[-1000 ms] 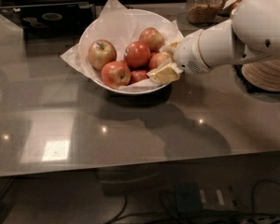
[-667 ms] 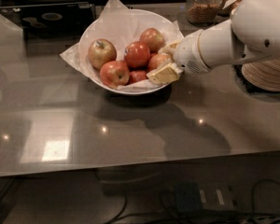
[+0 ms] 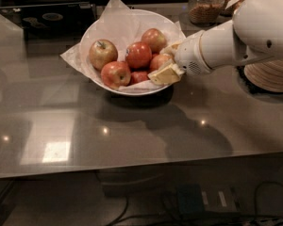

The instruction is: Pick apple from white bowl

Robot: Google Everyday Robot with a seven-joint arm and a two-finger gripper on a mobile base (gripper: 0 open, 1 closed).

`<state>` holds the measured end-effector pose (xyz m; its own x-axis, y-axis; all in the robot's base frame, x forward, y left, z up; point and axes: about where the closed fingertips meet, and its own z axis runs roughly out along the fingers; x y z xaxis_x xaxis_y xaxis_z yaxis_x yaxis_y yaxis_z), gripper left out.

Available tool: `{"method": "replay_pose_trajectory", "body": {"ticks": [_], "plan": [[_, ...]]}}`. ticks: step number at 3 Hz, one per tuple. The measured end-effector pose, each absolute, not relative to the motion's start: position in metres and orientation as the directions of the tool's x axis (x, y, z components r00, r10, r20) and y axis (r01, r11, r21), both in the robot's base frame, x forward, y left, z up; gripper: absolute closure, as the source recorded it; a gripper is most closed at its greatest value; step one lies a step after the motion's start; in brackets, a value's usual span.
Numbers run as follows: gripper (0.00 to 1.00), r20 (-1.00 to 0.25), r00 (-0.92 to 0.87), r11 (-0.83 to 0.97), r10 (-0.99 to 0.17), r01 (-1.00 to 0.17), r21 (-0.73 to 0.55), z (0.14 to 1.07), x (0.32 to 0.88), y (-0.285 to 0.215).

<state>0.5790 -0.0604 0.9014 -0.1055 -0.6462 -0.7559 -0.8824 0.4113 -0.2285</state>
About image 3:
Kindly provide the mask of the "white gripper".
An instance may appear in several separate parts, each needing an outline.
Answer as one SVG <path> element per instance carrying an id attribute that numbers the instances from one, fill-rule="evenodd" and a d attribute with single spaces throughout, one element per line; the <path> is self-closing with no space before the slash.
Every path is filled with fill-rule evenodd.
<path id="1" fill-rule="evenodd" d="M 149 79 L 156 85 L 170 85 L 179 82 L 182 75 L 201 75 L 212 72 L 201 53 L 201 37 L 204 30 L 198 31 L 182 42 L 174 42 L 160 53 L 175 56 L 175 63 L 169 59 L 157 70 L 148 74 Z"/>

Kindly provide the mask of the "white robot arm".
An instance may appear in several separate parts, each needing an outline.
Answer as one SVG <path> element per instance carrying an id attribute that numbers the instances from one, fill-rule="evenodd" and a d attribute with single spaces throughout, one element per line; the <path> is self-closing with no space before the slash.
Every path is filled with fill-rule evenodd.
<path id="1" fill-rule="evenodd" d="M 283 60 L 283 0 L 244 0 L 231 20 L 188 36 L 174 54 L 173 61 L 148 74 L 154 84 L 173 84 L 184 73 Z"/>

